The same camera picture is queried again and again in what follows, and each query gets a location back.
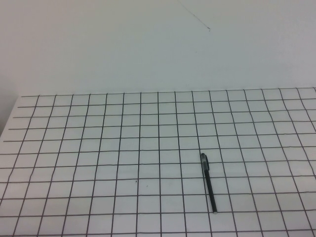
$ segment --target black pen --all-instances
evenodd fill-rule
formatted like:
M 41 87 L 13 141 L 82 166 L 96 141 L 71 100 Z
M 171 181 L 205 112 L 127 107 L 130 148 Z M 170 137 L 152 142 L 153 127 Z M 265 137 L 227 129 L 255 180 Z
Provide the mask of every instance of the black pen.
M 217 208 L 216 208 L 214 193 L 213 193 L 213 189 L 212 189 L 212 185 L 211 185 L 211 179 L 209 177 L 209 172 L 208 172 L 209 171 L 208 159 L 207 159 L 206 154 L 204 154 L 204 153 L 201 154 L 200 158 L 201 158 L 202 168 L 203 168 L 205 178 L 206 178 L 206 184 L 207 184 L 209 198 L 211 199 L 212 210 L 213 210 L 213 213 L 216 214 Z

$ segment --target pen clip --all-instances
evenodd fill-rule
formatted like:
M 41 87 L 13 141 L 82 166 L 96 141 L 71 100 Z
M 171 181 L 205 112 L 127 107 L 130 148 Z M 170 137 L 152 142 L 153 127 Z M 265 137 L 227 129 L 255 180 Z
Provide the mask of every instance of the pen clip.
M 206 154 L 202 153 L 200 155 L 200 158 L 201 158 L 203 169 L 204 170 L 209 170 L 209 164 L 208 164 L 208 159 L 207 159 Z

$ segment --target black grid line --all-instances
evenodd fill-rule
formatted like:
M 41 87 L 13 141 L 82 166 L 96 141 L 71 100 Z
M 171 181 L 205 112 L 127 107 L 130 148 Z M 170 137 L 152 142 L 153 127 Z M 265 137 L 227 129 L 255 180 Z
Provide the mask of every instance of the black grid line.
M 212 98 L 211 98 L 210 92 L 209 92 L 209 99 L 210 99 L 211 107 L 212 107 L 212 110 L 213 110 Z M 216 135 L 218 135 L 216 125 L 215 125 L 215 132 L 216 132 Z M 221 161 L 223 162 L 223 155 L 222 155 L 221 146 L 220 146 L 220 142 L 219 142 L 218 136 L 217 136 L 217 142 L 218 142 L 218 146 L 219 146 L 219 152 L 220 152 L 220 156 L 221 156 Z M 226 177 L 226 172 L 225 172 L 225 167 L 224 167 L 224 165 L 223 165 L 223 172 L 224 172 L 224 176 L 225 176 L 225 183 L 226 183 L 226 187 L 227 187 L 227 193 L 228 193 L 229 203 L 230 203 L 231 210 L 232 210 L 235 232 L 236 232 L 236 236 L 238 237 L 237 226 L 236 226 L 236 220 L 235 220 L 235 215 L 234 215 L 234 209 L 233 209 L 232 199 L 231 199 L 231 195 L 230 195 L 230 191 L 229 191 L 229 187 L 228 187 L 228 181 L 227 181 L 227 177 Z
M 107 110 L 107 99 L 108 99 L 108 95 L 106 95 L 106 98 L 105 98 L 103 123 L 104 123 L 104 119 L 105 119 L 105 112 Z M 89 208 L 89 217 L 88 217 L 88 223 L 87 223 L 87 231 L 86 231 L 86 234 L 85 234 L 86 237 L 88 237 L 88 231 L 89 231 L 89 223 L 90 223 L 91 209 L 92 209 L 92 203 L 93 203 L 93 197 L 94 197 L 95 181 L 97 179 L 97 171 L 98 171 L 98 165 L 99 165 L 101 143 L 102 143 L 102 140 L 100 139 L 98 158 L 97 158 L 96 169 L 95 169 L 94 180 L 93 180 L 93 189 L 92 189 L 92 195 L 91 195 L 92 197 L 91 197 L 91 203 L 90 203 L 90 208 Z
M 123 94 L 123 104 L 122 104 L 122 115 L 124 113 L 124 97 L 125 97 L 125 93 Z M 120 121 L 120 137 L 122 136 L 122 124 L 123 124 L 123 116 L 121 118 Z M 121 145 L 121 138 L 119 139 L 119 144 L 118 144 L 118 162 L 117 162 L 117 173 L 116 173 L 116 181 L 115 181 L 115 191 L 114 191 L 114 203 L 113 203 L 113 212 L 112 214 L 114 215 L 115 213 L 115 202 L 116 202 L 116 197 L 117 197 L 117 188 L 118 188 L 118 174 L 119 174 L 119 156 L 120 156 L 120 145 Z M 113 226 L 114 226 L 114 216 L 112 216 L 112 225 L 111 225 L 111 237 L 113 235 Z
M 74 97 L 74 96 L 72 95 L 72 97 L 71 97 L 71 102 L 70 102 L 70 108 L 71 108 L 71 106 L 72 106 L 73 97 Z M 61 147 L 62 147 L 62 143 L 60 143 L 60 146 L 59 146 L 59 151 L 58 151 L 58 153 L 57 153 L 57 158 L 56 158 L 55 166 L 56 166 L 56 164 L 57 164 L 57 162 L 58 162 L 58 158 L 59 158 L 59 154 L 60 154 L 60 149 L 61 149 Z M 52 175 L 51 175 L 51 178 L 50 178 L 51 181 L 53 180 L 53 176 L 54 176 L 55 170 L 56 170 L 56 167 L 54 167 L 54 170 L 53 170 L 53 172 L 52 172 Z M 41 223 L 42 223 L 42 221 L 43 221 L 43 215 L 44 215 L 44 213 L 45 213 L 45 208 L 46 208 L 46 204 L 47 204 L 47 201 L 48 201 L 48 196 L 49 196 L 51 184 L 52 184 L 52 182 L 49 183 L 49 187 L 48 187 L 48 191 L 47 191 L 47 195 L 46 195 L 46 199 L 45 199 L 45 204 L 44 204 L 43 212 L 42 212 L 41 217 L 40 217 L 39 229 L 38 229 L 38 232 L 37 232 L 37 236 L 40 234 L 40 227 L 41 227 Z
M 157 101 L 159 101 L 159 93 L 157 92 Z M 160 128 L 159 128 L 159 104 L 157 104 L 158 113 L 158 166 L 159 166 L 159 219 L 160 219 L 160 237 L 162 237 L 162 209 L 161 209 L 161 166 L 160 166 Z
M 23 97 L 0 142 L 0 237 L 315 236 L 314 101 L 314 87 Z
M 188 236 L 187 234 L 187 219 L 186 219 L 186 208 L 185 208 L 185 203 L 184 203 L 184 190 L 183 190 L 183 176 L 182 176 L 182 164 L 181 164 L 181 153 L 180 153 L 180 138 L 179 138 L 179 126 L 178 126 L 178 115 L 177 115 L 177 96 L 176 93 L 174 93 L 174 101 L 175 101 L 175 112 L 176 112 L 176 121 L 177 121 L 177 139 L 178 139 L 178 148 L 179 148 L 179 163 L 180 163 L 180 177 L 181 177 L 181 190 L 182 190 L 182 202 L 183 202 L 183 217 L 184 217 L 184 228 L 185 228 L 185 233 L 186 237 Z
M 230 104 L 230 102 L 229 102 L 229 94 L 228 94 L 227 91 L 226 91 L 226 94 L 227 94 L 227 98 L 228 98 L 229 108 L 230 108 L 231 113 L 232 113 L 232 107 L 231 107 L 231 104 Z M 236 129 L 235 123 L 234 123 L 234 129 L 235 129 L 235 132 L 236 132 L 236 134 L 237 134 L 237 129 Z M 244 160 L 244 157 L 243 157 L 243 154 L 242 154 L 241 145 L 240 145 L 240 141 L 239 141 L 238 136 L 237 136 L 237 141 L 238 141 L 238 145 L 239 145 L 239 150 L 240 150 L 240 153 L 241 153 L 242 161 L 245 161 L 245 160 Z M 258 222 L 259 222 L 259 227 L 260 227 L 260 231 L 261 231 L 261 236 L 264 237 L 264 236 L 263 236 L 262 227 L 261 227 L 261 223 L 260 223 L 259 214 L 258 214 L 258 209 L 257 209 L 257 206 L 256 206 L 255 197 L 254 197 L 254 195 L 253 195 L 253 191 L 252 191 L 252 187 L 251 187 L 251 184 L 250 184 L 250 179 L 249 179 L 249 175 L 248 175 L 248 171 L 247 171 L 247 166 L 246 166 L 245 162 L 243 162 L 243 165 L 244 165 L 244 168 L 245 168 L 245 171 L 246 171 L 246 176 L 247 176 L 248 184 L 249 184 L 250 191 L 251 191 L 251 197 L 252 197 L 252 200 L 253 200 L 253 203 L 254 203 L 254 206 L 255 206 L 255 210 L 256 210 L 256 214 L 257 214 L 257 218 L 258 218 Z
M 195 119 L 195 127 L 196 127 L 196 132 L 197 132 L 197 144 L 198 144 L 198 154 L 199 156 L 201 155 L 201 149 L 200 149 L 200 145 L 199 145 L 199 140 L 198 140 L 198 124 L 197 124 L 197 117 L 196 115 L 194 114 L 194 119 Z M 203 165 L 201 162 L 199 162 L 200 165 L 201 165 L 201 170 L 203 169 Z M 202 177 L 203 177 L 203 184 L 204 184 L 204 193 L 205 193 L 205 201 L 206 201 L 206 208 L 207 208 L 207 212 L 210 213 L 209 211 L 209 206 L 208 206 L 208 193 L 206 192 L 206 184 L 205 184 L 205 174 L 204 172 L 202 172 Z M 211 219 L 210 219 L 210 216 L 208 215 L 208 222 L 209 222 L 209 228 L 210 228 L 210 231 L 211 231 L 211 236 L 213 236 L 213 233 L 212 233 L 212 225 L 211 225 Z

